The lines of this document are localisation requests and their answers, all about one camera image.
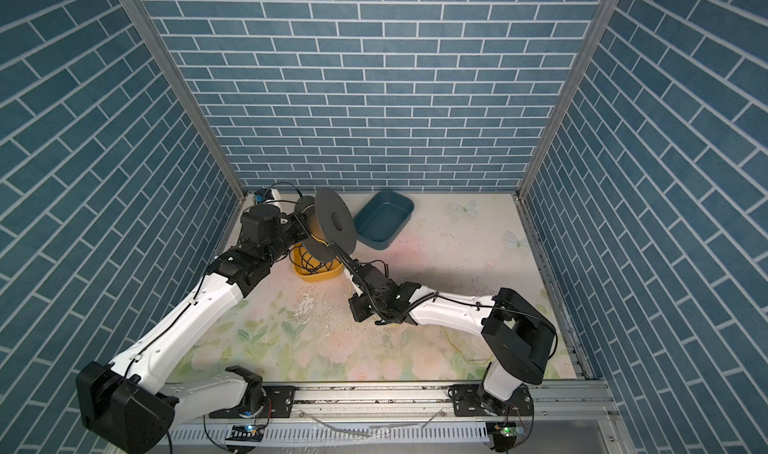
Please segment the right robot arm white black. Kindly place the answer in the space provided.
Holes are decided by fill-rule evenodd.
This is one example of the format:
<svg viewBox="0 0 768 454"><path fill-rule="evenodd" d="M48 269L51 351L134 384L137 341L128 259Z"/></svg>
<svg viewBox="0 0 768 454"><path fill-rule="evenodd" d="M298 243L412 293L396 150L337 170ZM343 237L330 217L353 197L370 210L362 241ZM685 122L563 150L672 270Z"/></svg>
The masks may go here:
<svg viewBox="0 0 768 454"><path fill-rule="evenodd" d="M543 382L557 349L557 330L517 291L466 296L414 282L398 284L387 274L371 263L355 261L345 268L355 287L348 299L354 320L376 315L379 325L436 325L482 338L493 355L476 394L485 412L508 414L521 387Z"/></svg>

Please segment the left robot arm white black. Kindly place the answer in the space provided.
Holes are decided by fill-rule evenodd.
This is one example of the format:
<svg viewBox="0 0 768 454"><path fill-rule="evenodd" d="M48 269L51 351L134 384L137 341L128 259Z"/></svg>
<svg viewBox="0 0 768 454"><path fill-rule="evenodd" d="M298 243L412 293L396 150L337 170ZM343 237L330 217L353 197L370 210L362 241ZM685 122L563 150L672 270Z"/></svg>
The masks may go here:
<svg viewBox="0 0 768 454"><path fill-rule="evenodd" d="M268 404L262 377L238 365L192 383L171 383L182 357L242 301L292 246L309 234L312 196L263 202L241 216L240 236L218 255L197 286L148 333L106 364L91 362L76 377L84 427L126 453L145 453L173 427L219 410L253 418Z"/></svg>

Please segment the yellow plastic bin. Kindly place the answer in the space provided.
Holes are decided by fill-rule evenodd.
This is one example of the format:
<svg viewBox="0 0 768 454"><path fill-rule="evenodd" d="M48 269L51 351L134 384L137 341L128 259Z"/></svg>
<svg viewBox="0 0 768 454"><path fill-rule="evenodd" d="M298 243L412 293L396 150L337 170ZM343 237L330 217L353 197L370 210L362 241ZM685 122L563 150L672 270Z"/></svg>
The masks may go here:
<svg viewBox="0 0 768 454"><path fill-rule="evenodd" d="M295 274L307 283L331 280L341 275L343 266L332 256L330 245L322 237L315 214L307 216L308 236L289 250Z"/></svg>

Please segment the grey cable spool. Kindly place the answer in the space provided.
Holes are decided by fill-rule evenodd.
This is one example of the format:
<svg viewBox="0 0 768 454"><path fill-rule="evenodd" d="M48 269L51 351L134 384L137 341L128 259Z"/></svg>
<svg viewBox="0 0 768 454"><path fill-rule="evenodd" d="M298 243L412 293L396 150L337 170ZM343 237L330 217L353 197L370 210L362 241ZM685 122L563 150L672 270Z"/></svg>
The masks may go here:
<svg viewBox="0 0 768 454"><path fill-rule="evenodd" d="M321 188L315 195L297 200L295 214L306 217L308 236L302 241L309 254L321 263L336 258L336 248L352 254L357 245L353 216L346 202L330 188Z"/></svg>

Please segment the green circuit board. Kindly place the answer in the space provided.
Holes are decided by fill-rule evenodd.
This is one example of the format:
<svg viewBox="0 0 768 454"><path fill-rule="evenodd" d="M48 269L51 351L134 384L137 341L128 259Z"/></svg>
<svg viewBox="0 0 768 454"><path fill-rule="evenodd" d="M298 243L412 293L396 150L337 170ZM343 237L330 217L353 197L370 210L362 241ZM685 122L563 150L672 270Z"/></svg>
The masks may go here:
<svg viewBox="0 0 768 454"><path fill-rule="evenodd" d="M228 443L261 442L264 438L265 425L236 425L226 437Z"/></svg>
<svg viewBox="0 0 768 454"><path fill-rule="evenodd" d="M490 423L490 433L501 438L517 438L526 434L526 429L515 423Z"/></svg>

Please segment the right green circuit board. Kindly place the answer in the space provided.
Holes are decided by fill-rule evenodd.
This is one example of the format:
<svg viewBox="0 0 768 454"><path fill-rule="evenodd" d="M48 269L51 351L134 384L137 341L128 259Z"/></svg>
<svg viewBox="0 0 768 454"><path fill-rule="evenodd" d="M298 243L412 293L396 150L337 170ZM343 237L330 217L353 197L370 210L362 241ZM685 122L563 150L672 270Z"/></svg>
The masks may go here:
<svg viewBox="0 0 768 454"><path fill-rule="evenodd" d="M517 438L526 434L526 429L515 423L490 423L490 433L501 438Z"/></svg>

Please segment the left green circuit board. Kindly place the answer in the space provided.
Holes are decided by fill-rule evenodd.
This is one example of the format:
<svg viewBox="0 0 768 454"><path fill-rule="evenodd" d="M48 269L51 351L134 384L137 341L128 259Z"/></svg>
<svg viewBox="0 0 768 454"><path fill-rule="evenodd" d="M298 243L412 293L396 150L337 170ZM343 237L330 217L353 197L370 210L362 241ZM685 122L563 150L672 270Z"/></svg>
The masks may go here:
<svg viewBox="0 0 768 454"><path fill-rule="evenodd" d="M265 425L236 425L226 437L228 443L261 442L264 438Z"/></svg>

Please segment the teal plastic bin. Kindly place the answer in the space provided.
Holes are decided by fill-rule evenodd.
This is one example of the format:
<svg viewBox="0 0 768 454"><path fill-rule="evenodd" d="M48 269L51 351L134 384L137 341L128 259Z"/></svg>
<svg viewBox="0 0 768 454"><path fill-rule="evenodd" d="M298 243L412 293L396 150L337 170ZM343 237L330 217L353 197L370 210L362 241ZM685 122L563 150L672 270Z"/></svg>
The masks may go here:
<svg viewBox="0 0 768 454"><path fill-rule="evenodd" d="M402 232L414 212L414 202L393 190L377 192L354 216L357 239L384 250Z"/></svg>

